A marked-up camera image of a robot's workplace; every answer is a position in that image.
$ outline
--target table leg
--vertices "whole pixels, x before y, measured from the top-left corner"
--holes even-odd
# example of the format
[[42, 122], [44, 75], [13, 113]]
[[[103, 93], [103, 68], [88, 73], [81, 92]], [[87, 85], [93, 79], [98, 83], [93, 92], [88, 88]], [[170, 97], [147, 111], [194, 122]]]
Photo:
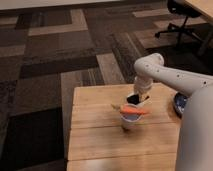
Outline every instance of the table leg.
[[203, 44], [201, 45], [201, 47], [198, 51], [199, 56], [202, 56], [204, 54], [204, 52], [205, 52], [209, 42], [211, 41], [212, 37], [213, 37], [213, 26], [212, 26], [210, 32], [208, 33], [206, 39], [204, 40]]

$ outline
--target patterned carpet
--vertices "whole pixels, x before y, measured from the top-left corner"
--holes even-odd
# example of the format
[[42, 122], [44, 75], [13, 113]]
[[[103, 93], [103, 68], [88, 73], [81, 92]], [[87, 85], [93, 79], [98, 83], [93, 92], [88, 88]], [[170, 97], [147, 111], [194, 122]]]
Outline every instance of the patterned carpet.
[[[154, 37], [182, 21], [160, 0], [1, 15], [0, 170], [65, 170], [74, 88], [132, 83], [142, 56], [159, 52], [166, 66], [212, 74], [211, 46], [198, 57], [188, 37], [178, 49], [176, 35]], [[210, 28], [202, 18], [188, 25], [201, 37]]]

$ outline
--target table top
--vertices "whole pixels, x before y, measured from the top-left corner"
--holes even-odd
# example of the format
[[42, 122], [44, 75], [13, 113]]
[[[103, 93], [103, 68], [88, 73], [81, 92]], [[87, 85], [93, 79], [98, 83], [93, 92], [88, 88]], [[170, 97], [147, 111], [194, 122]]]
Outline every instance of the table top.
[[68, 171], [174, 170], [180, 128], [172, 107], [176, 92], [154, 84], [146, 104], [151, 113], [134, 131], [124, 132], [111, 105], [125, 103], [132, 90], [132, 85], [75, 89]]
[[213, 21], [213, 0], [184, 0], [186, 4]]

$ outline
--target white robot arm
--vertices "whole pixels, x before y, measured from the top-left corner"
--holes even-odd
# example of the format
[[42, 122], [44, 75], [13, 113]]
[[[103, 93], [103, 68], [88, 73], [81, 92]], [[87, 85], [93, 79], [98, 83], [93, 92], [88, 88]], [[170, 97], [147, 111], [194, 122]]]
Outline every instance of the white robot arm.
[[213, 170], [213, 77], [164, 67], [160, 54], [135, 62], [135, 93], [146, 93], [153, 79], [188, 97], [182, 118], [176, 171]]

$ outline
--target black chair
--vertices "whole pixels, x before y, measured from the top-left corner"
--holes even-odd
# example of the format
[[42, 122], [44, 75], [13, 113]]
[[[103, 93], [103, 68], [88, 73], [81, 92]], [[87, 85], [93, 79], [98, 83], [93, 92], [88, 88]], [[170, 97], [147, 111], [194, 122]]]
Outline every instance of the black chair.
[[199, 17], [201, 14], [199, 12], [197, 12], [196, 10], [194, 10], [193, 8], [186, 6], [185, 4], [180, 4], [180, 3], [176, 2], [175, 0], [168, 0], [167, 7], [171, 13], [184, 15], [184, 16], [186, 16], [186, 18], [185, 18], [182, 26], [177, 26], [175, 24], [169, 23], [167, 30], [156, 33], [155, 37], [159, 38], [161, 33], [177, 32], [177, 33], [179, 33], [178, 37], [177, 37], [177, 46], [180, 44], [181, 37], [183, 34], [186, 34], [201, 43], [202, 40], [194, 33], [194, 29], [186, 28], [186, 22], [189, 19], [189, 17], [196, 18], [196, 17]]

